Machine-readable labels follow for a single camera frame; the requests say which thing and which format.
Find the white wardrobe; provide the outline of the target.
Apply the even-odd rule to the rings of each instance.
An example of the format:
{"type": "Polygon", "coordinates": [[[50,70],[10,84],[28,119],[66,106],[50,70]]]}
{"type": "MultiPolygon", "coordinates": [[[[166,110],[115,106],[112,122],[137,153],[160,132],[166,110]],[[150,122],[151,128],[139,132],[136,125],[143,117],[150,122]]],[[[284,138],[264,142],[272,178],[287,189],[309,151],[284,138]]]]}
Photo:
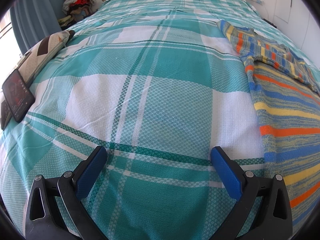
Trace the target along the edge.
{"type": "Polygon", "coordinates": [[[319,26],[302,0],[276,0],[273,21],[312,61],[319,60],[319,26]]]}

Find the chevron patterned pillow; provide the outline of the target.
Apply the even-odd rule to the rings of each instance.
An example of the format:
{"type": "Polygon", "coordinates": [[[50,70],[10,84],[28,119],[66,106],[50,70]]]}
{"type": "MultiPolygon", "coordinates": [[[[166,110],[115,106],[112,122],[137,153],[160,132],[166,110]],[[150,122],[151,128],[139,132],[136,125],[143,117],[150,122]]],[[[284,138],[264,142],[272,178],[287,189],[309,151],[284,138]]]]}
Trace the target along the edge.
{"type": "MultiPolygon", "coordinates": [[[[67,44],[74,36],[75,31],[64,30],[54,33],[42,39],[29,49],[19,61],[17,69],[30,89],[35,77],[43,67],[67,44]]],[[[4,130],[9,121],[14,119],[5,100],[3,90],[1,92],[1,129],[4,130]]]]}

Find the teal plaid bedspread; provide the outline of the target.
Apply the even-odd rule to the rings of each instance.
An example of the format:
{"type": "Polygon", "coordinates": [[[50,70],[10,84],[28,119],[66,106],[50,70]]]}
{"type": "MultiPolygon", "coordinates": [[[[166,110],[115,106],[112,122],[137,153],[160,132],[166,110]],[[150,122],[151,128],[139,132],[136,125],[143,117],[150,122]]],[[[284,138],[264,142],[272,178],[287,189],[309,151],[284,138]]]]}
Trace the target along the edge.
{"type": "Polygon", "coordinates": [[[84,208],[107,239],[209,239],[235,200],[210,161],[220,146],[265,175],[263,139],[239,54],[221,20],[319,64],[245,0],[104,0],[30,86],[35,102],[1,132],[1,197],[16,237],[36,175],[108,160],[84,208]]]}

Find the pile of clothes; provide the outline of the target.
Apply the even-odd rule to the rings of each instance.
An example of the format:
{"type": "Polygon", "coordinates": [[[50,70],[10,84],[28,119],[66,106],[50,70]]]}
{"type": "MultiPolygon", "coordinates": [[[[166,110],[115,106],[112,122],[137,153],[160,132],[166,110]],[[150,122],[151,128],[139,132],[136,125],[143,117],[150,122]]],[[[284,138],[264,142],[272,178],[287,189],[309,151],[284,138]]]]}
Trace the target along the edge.
{"type": "Polygon", "coordinates": [[[95,0],[64,0],[62,12],[65,17],[58,20],[61,29],[65,30],[76,22],[91,16],[95,3],[95,0]]]}

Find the striped knit sweater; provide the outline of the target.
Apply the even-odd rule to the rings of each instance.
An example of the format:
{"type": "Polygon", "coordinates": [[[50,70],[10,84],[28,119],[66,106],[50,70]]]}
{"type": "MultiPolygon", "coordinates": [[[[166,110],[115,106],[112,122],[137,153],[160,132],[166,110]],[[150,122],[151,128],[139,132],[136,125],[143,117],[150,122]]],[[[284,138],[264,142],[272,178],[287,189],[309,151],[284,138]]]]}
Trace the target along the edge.
{"type": "Polygon", "coordinates": [[[239,54],[263,139],[265,175],[281,174],[297,231],[319,202],[319,82],[289,47],[221,20],[239,54]]]}

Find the blue curtain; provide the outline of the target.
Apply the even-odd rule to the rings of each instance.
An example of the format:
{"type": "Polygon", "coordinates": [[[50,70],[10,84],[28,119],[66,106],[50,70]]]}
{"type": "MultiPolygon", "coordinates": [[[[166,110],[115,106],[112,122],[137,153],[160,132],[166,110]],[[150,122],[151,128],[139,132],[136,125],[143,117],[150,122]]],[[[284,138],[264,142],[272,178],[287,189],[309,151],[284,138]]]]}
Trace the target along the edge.
{"type": "Polygon", "coordinates": [[[60,32],[64,0],[16,0],[10,8],[12,29],[22,54],[43,38],[60,32]]]}

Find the black smartphone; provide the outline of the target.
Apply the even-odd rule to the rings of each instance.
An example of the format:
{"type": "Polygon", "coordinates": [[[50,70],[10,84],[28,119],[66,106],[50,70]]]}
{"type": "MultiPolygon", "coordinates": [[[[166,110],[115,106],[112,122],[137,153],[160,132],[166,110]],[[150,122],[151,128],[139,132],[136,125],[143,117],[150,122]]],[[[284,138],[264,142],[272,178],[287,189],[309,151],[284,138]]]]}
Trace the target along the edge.
{"type": "Polygon", "coordinates": [[[2,90],[12,117],[16,122],[21,122],[35,102],[35,97],[17,69],[4,81],[2,90]]]}

